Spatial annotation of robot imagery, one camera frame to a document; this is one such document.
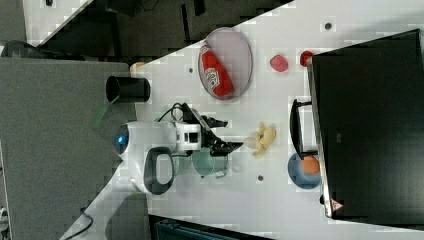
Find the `orange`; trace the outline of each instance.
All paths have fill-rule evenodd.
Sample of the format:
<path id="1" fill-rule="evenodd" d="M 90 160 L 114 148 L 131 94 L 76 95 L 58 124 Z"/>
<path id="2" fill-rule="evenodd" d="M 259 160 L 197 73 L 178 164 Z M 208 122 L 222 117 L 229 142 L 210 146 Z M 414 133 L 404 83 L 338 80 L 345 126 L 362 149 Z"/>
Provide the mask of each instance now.
<path id="1" fill-rule="evenodd" d="M 301 166 L 306 174 L 316 174 L 319 172 L 319 162 L 314 156 L 304 157 Z"/>

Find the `black cup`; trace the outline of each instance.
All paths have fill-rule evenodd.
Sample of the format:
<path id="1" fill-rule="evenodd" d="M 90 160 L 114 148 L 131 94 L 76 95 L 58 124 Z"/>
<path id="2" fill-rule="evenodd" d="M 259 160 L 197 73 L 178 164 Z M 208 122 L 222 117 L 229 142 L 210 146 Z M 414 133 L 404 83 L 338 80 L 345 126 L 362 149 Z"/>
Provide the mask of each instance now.
<path id="1" fill-rule="evenodd" d="M 114 77 L 111 76 L 106 82 L 106 97 L 112 102 L 134 103 L 147 102 L 150 98 L 150 84 L 145 78 Z"/>

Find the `green cup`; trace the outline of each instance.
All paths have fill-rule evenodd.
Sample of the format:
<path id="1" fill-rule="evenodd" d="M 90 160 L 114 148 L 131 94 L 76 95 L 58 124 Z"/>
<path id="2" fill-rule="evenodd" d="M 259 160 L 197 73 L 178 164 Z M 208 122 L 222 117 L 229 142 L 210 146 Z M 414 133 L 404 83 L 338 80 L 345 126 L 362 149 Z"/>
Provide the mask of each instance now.
<path id="1" fill-rule="evenodd" d="M 184 172 L 190 166 L 191 157 L 172 156 L 172 161 L 174 162 L 175 176 L 178 176 L 184 174 Z"/>
<path id="2" fill-rule="evenodd" d="M 227 175 L 228 157 L 212 157 L 209 148 L 202 148 L 191 155 L 193 166 L 202 176 L 215 174 L 217 179 Z"/>

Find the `blue bowl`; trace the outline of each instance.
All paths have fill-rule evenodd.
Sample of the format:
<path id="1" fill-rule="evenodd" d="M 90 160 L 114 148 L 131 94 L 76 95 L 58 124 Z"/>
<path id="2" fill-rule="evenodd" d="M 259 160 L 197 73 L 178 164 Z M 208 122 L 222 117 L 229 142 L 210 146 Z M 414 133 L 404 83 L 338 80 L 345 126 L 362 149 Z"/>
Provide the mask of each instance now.
<path id="1" fill-rule="evenodd" d="M 296 153 L 290 157 L 287 170 L 291 180 L 302 189 L 316 188 L 321 183 L 320 172 L 312 175 L 306 174 L 302 170 L 301 161 L 302 159 Z"/>

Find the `gray carpet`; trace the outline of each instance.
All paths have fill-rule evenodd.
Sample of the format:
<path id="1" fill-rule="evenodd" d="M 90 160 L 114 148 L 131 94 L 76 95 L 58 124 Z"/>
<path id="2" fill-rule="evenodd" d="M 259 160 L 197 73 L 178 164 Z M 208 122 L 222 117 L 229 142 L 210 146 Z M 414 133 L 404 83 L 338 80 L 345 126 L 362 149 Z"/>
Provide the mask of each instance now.
<path id="1" fill-rule="evenodd" d="M 0 1 L 0 41 L 26 40 L 22 0 Z"/>
<path id="2" fill-rule="evenodd" d="M 106 79 L 128 74 L 123 63 L 0 58 L 0 140 L 14 239 L 59 239 L 112 177 L 120 159 L 111 139 L 135 120 L 134 106 L 114 104 L 99 128 L 91 121 L 104 104 Z M 109 239 L 149 239 L 146 209 L 142 196 L 126 201 Z"/>

